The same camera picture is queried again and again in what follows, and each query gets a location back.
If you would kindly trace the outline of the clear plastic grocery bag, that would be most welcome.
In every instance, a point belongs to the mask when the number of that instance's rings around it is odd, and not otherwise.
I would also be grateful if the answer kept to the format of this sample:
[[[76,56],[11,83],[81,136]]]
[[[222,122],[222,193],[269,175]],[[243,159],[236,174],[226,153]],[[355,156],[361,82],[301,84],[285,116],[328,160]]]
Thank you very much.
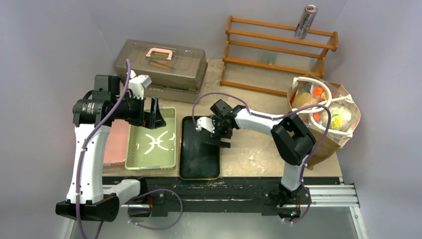
[[[310,77],[295,77],[288,97],[293,110],[313,106],[299,112],[311,128],[320,132],[328,128],[327,135],[338,144],[353,137],[361,113],[352,95],[342,85]]]

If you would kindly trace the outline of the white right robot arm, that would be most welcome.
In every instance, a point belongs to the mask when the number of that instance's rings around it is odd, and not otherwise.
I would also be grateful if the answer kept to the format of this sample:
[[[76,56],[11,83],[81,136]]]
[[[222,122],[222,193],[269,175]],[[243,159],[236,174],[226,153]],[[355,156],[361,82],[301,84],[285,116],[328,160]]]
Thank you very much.
[[[280,157],[284,161],[284,173],[275,196],[279,205],[293,203],[303,187],[303,168],[310,156],[316,139],[296,113],[272,115],[248,109],[246,106],[231,107],[218,100],[210,108],[212,115],[205,117],[205,130],[210,143],[220,148],[230,148],[224,139],[231,139],[233,131],[247,129],[271,136]]]

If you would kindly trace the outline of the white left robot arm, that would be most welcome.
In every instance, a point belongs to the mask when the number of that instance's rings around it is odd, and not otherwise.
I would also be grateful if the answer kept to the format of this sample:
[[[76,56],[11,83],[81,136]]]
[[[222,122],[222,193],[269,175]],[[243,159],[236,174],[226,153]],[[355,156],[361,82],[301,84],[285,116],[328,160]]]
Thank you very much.
[[[152,98],[150,109],[144,108],[144,91],[151,82],[148,75],[128,76],[126,80],[96,75],[94,89],[74,104],[74,170],[66,199],[56,204],[57,215],[73,220],[112,222],[125,202],[132,199],[141,204],[148,199],[147,188],[136,179],[124,179],[104,190],[103,162],[115,120],[148,129],[166,125],[158,98]]]

